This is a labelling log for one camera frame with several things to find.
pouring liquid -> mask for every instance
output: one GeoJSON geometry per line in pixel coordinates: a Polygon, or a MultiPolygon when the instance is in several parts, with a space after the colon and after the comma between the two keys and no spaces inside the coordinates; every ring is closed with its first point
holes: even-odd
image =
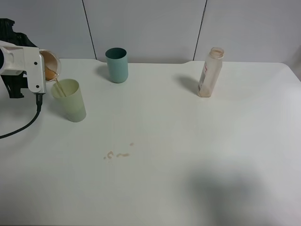
{"type": "Polygon", "coordinates": [[[50,68],[48,68],[47,66],[45,66],[45,77],[46,77],[46,80],[50,81],[50,80],[53,80],[56,77],[55,82],[56,82],[58,88],[61,90],[61,92],[64,94],[64,96],[67,97],[66,94],[65,94],[65,92],[64,92],[64,90],[63,90],[63,88],[62,88],[62,86],[61,86],[61,84],[57,80],[57,76],[58,76],[58,74],[55,71],[53,71],[50,68]]]}

white bottle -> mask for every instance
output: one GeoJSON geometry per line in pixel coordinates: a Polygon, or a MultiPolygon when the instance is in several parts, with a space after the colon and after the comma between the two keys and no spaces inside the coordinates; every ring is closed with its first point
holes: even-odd
{"type": "Polygon", "coordinates": [[[213,47],[208,54],[201,78],[198,83],[198,95],[200,97],[210,97],[214,89],[217,78],[222,69],[222,59],[224,50],[213,47]]]}

bottle label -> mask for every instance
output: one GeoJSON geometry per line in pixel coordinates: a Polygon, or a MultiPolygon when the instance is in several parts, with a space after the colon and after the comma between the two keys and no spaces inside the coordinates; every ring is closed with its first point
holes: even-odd
{"type": "Polygon", "coordinates": [[[198,83],[198,92],[201,91],[202,85],[203,85],[205,77],[206,77],[206,73],[207,73],[207,63],[205,62],[204,68],[203,68],[203,71],[202,71],[202,74],[201,74],[201,78],[200,78],[199,83],[198,83]]]}

teal cup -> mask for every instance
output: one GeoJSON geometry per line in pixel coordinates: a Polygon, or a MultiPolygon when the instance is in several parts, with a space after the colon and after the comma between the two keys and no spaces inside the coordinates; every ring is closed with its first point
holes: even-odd
{"type": "Polygon", "coordinates": [[[127,52],[123,48],[111,48],[106,51],[110,78],[115,83],[122,83],[128,78],[127,52]]]}

plastic cup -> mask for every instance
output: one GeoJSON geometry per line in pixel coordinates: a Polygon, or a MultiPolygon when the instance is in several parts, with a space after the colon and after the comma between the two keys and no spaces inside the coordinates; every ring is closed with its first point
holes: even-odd
{"type": "Polygon", "coordinates": [[[127,52],[123,48],[111,48],[106,51],[107,65],[110,78],[115,83],[122,83],[127,80],[127,52]]]}
{"type": "Polygon", "coordinates": [[[86,110],[79,83],[74,79],[64,79],[60,81],[60,84],[66,97],[59,89],[57,83],[52,86],[51,94],[63,108],[67,119],[72,122],[84,120],[86,117],[86,110]]]}

